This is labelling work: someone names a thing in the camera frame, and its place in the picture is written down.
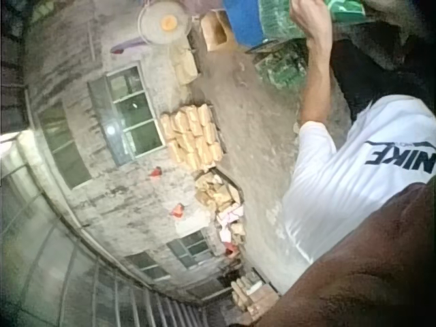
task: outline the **green bag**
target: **green bag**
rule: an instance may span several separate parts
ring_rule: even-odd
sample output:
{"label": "green bag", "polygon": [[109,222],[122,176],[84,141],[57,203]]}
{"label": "green bag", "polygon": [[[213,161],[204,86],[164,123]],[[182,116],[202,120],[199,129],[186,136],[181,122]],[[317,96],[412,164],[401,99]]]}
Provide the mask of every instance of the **green bag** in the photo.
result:
{"label": "green bag", "polygon": [[[365,10],[360,0],[325,0],[335,22],[362,22]],[[305,34],[292,22],[290,0],[259,0],[260,23],[267,39],[290,40]]]}

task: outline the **man's arm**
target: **man's arm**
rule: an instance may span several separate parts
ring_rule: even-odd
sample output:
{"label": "man's arm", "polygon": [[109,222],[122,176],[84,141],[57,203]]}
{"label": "man's arm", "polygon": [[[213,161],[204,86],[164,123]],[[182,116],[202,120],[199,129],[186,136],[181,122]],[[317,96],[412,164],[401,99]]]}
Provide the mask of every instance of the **man's arm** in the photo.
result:
{"label": "man's arm", "polygon": [[323,0],[291,0],[291,18],[307,35],[309,67],[300,123],[326,124],[330,112],[332,21]]}

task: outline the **concrete wall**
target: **concrete wall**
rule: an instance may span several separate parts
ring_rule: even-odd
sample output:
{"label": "concrete wall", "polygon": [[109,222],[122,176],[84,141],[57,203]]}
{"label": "concrete wall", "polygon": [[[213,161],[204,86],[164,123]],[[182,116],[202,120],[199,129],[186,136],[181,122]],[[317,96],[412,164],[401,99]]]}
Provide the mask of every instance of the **concrete wall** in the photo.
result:
{"label": "concrete wall", "polygon": [[[189,101],[189,89],[179,85],[169,46],[141,46],[121,54],[109,50],[137,37],[140,7],[134,0],[75,0],[33,27],[26,38],[25,82],[34,120],[33,135],[22,146],[39,182],[59,210],[79,220],[99,244],[123,257],[149,250],[171,278],[160,286],[188,286],[218,273],[223,258],[187,270],[165,244],[206,228],[216,255],[224,251],[211,214],[194,198],[193,177],[174,164],[166,149],[117,167],[92,108],[87,82],[139,62],[145,88],[156,114]],[[187,40],[172,47],[186,47]],[[92,179],[69,189],[59,174],[40,130],[37,113],[57,102],[65,109],[69,128]],[[163,176],[151,181],[160,166]],[[171,210],[185,205],[185,216],[175,221]]]}

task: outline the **white t-shirt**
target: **white t-shirt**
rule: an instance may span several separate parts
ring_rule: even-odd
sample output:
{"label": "white t-shirt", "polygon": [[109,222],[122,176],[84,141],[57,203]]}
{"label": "white t-shirt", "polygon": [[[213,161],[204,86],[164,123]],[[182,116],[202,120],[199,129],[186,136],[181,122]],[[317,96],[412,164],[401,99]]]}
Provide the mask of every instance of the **white t-shirt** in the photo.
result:
{"label": "white t-shirt", "polygon": [[283,198],[285,228],[312,263],[393,195],[435,174],[436,118],[419,99],[390,95],[370,105],[339,151],[326,127],[309,121]]}

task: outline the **concrete floor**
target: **concrete floor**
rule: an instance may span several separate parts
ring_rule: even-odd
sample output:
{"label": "concrete floor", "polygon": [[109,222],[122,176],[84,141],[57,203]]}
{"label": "concrete floor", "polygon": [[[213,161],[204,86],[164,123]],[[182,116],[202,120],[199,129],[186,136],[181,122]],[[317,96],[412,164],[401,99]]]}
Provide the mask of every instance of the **concrete floor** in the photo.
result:
{"label": "concrete floor", "polygon": [[[212,103],[228,153],[219,169],[245,197],[245,259],[284,293],[308,264],[283,229],[281,199],[289,187],[298,137],[294,125],[300,90],[279,91],[256,74],[253,57],[239,51],[207,52],[194,29],[201,76],[192,83],[193,100]],[[328,129],[338,146],[350,126],[342,93],[332,81]]]}

